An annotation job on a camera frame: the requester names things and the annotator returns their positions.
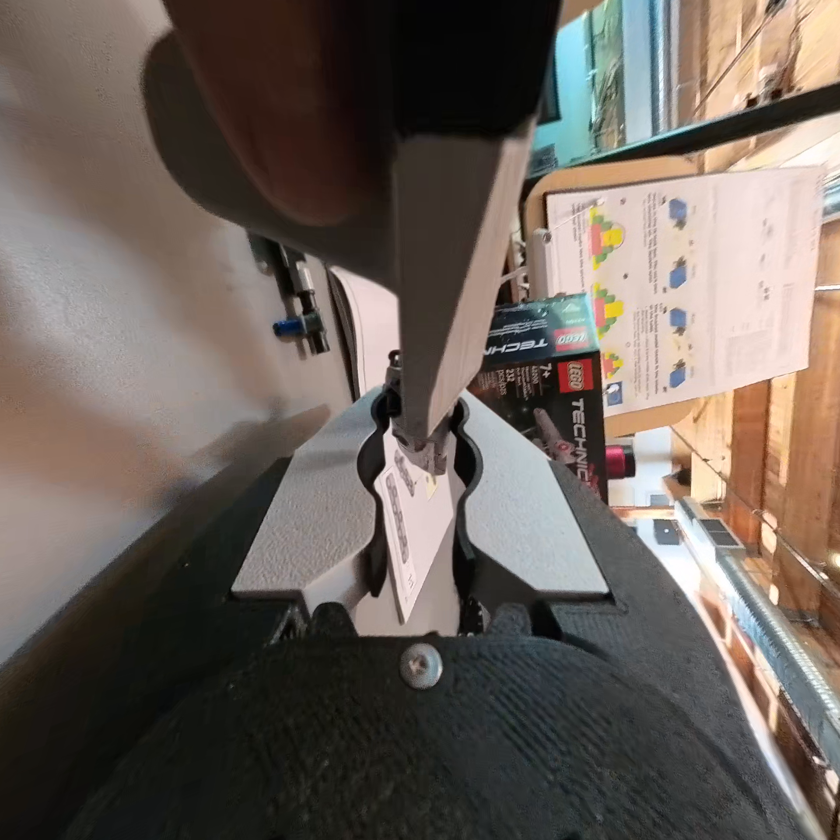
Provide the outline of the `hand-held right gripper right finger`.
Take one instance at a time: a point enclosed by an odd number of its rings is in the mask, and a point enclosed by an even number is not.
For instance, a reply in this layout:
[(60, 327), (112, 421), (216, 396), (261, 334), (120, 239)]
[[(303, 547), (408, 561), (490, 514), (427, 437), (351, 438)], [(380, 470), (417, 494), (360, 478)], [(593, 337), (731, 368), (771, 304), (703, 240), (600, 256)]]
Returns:
[(604, 601), (611, 595), (553, 462), (471, 394), (459, 431), (476, 463), (457, 534), (479, 601)]

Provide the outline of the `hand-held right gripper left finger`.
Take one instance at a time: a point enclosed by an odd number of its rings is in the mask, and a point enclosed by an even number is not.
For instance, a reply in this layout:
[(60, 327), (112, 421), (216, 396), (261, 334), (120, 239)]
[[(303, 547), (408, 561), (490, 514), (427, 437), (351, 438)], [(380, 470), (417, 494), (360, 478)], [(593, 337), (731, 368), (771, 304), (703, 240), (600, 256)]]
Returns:
[(299, 447), (232, 585), (241, 599), (359, 602), (375, 501), (359, 473), (376, 387)]

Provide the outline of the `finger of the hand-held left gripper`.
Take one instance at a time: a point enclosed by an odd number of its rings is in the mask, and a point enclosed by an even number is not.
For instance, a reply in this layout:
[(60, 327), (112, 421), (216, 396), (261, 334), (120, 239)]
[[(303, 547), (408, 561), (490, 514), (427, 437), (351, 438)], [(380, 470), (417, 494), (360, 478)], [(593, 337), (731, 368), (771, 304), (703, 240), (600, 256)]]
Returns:
[(480, 370), (534, 122), (512, 134), (415, 135), (394, 164), (400, 428), (426, 440)]

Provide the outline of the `dark toy panel piece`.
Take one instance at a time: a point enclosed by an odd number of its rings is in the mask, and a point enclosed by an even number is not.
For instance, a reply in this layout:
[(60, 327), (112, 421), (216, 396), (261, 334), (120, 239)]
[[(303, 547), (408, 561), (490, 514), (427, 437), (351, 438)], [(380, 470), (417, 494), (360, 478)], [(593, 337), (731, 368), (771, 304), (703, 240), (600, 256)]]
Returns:
[(417, 468), (431, 476), (442, 476), (447, 468), (448, 436), (453, 411), (426, 436), (410, 434), (406, 430), (403, 410), (403, 361), (399, 349), (388, 355), (388, 367), (383, 388), (385, 414), (391, 433), (404, 456)]

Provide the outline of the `grey toy beam assembly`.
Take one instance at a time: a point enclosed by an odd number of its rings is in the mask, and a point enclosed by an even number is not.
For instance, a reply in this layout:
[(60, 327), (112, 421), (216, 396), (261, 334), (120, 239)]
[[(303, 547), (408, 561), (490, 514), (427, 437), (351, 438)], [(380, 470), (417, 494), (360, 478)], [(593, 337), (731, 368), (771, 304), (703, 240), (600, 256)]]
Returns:
[(276, 282), (286, 316), (271, 325), (275, 337), (295, 342), (310, 354), (330, 351), (306, 255), (262, 235), (248, 232), (248, 244), (259, 272)]

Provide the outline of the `person's left hand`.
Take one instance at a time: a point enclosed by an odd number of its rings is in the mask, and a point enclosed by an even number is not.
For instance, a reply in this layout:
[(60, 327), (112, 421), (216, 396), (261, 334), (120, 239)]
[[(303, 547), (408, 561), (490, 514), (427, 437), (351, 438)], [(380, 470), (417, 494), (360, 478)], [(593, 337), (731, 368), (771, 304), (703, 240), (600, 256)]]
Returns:
[(359, 214), (379, 191), (387, 3), (168, 1), (206, 103), (258, 192), (299, 224)]

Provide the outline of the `open instruction booklet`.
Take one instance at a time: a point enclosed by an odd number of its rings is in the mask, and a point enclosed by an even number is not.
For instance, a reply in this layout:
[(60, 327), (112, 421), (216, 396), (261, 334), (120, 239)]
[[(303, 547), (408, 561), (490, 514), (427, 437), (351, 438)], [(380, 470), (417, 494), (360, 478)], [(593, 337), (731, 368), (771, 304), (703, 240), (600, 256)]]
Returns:
[[(353, 383), (359, 396), (379, 391), (389, 356), (401, 344), (398, 300), (346, 269), (330, 268), (328, 278), (350, 348)], [(464, 486), (452, 471), (433, 476), (416, 467), (397, 443), (390, 416), (387, 421), (384, 466), (374, 480), (389, 552), (387, 585), (379, 596), (363, 599), (356, 625), (362, 634), (454, 636), (454, 515)]]

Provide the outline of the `dark toy set box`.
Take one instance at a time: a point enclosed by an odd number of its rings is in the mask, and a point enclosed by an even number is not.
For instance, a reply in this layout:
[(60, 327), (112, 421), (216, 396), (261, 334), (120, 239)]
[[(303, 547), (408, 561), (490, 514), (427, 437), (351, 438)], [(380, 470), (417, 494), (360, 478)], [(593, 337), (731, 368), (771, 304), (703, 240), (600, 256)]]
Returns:
[(496, 307), (468, 389), (608, 501), (601, 355), (585, 294)]

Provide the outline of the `wooden display board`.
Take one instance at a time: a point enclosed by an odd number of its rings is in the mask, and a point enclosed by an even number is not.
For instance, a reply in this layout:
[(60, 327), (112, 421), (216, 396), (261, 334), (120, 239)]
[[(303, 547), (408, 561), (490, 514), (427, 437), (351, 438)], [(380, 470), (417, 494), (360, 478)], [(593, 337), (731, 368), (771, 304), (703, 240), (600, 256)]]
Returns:
[[(526, 235), (527, 255), (531, 256), (534, 232), (546, 221), (544, 196), (561, 191), (592, 190), (596, 187), (618, 187), (644, 182), (673, 180), (696, 176), (700, 166), (689, 156), (655, 156), (639, 161), (588, 164), (549, 172), (536, 184), (526, 188), (522, 210), (523, 233)], [(686, 417), (695, 403), (694, 398), (665, 406), (648, 407), (634, 412), (606, 417), (605, 435), (619, 438), (630, 434), (671, 427)]]

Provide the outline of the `black steel beam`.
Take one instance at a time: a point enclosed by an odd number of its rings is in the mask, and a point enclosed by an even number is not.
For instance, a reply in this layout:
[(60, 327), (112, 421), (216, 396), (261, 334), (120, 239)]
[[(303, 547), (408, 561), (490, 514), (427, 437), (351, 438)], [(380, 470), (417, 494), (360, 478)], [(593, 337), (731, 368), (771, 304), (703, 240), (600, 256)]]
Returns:
[(646, 140), (547, 170), (546, 175), (578, 166), (690, 155), (787, 129), (839, 111), (839, 82), (778, 98), (762, 106), (731, 112), (658, 134)]

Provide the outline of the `white printed instruction sheet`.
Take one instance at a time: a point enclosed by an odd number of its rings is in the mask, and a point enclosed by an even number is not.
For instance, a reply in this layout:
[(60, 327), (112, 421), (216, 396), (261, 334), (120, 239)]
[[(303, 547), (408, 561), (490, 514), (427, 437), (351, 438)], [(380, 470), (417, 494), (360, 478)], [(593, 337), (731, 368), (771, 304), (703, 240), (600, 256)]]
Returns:
[(547, 193), (549, 277), (590, 299), (605, 417), (807, 366), (825, 182), (811, 165)]

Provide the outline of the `silver ribbed air duct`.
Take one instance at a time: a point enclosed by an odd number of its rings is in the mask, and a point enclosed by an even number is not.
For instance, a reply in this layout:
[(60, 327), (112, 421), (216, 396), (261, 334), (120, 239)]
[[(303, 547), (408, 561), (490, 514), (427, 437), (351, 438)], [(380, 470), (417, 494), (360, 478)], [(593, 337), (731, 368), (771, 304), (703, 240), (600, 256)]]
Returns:
[(742, 542), (690, 497), (675, 502), (675, 519), (689, 550), (722, 589), (731, 613), (761, 652), (815, 745), (839, 771), (839, 701), (793, 625), (749, 574)]

